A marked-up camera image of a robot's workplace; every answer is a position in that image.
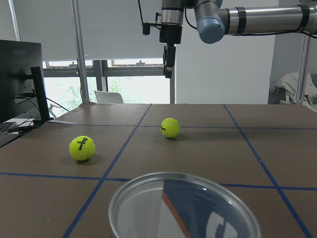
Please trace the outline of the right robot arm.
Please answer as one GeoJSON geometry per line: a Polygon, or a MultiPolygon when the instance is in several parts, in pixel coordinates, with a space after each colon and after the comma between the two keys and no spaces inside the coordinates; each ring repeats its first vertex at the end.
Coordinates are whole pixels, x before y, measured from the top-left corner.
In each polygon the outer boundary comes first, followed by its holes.
{"type": "Polygon", "coordinates": [[[171,78],[176,45],[181,42],[185,10],[193,9],[196,29],[206,44],[219,42],[225,35],[275,35],[317,33],[317,2],[296,6],[221,8],[220,0],[164,0],[161,4],[159,41],[164,43],[163,74],[171,78]]]}

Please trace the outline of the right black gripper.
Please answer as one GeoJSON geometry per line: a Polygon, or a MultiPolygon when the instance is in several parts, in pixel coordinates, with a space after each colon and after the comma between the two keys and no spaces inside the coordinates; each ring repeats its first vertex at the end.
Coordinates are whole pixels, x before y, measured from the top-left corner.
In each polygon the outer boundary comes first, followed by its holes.
{"type": "MultiPolygon", "coordinates": [[[[160,27],[159,41],[168,45],[181,43],[182,26],[164,24],[160,27]]],[[[163,48],[163,65],[165,66],[165,77],[171,78],[175,64],[175,46],[164,46],[163,48]]]]}

